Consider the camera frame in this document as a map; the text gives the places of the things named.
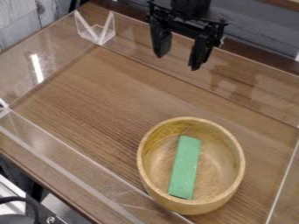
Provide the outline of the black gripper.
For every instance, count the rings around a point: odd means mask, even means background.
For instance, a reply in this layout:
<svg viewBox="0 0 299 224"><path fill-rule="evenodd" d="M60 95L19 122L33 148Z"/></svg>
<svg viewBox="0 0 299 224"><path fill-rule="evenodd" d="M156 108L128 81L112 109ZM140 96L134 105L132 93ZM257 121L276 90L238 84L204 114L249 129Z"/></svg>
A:
<svg viewBox="0 0 299 224"><path fill-rule="evenodd" d="M148 0L148 24L153 53L161 58L170 50L172 32L194 38L201 32L220 39L226 20L210 9L210 0ZM194 38L188 66L196 71L206 62L213 40L206 34Z"/></svg>

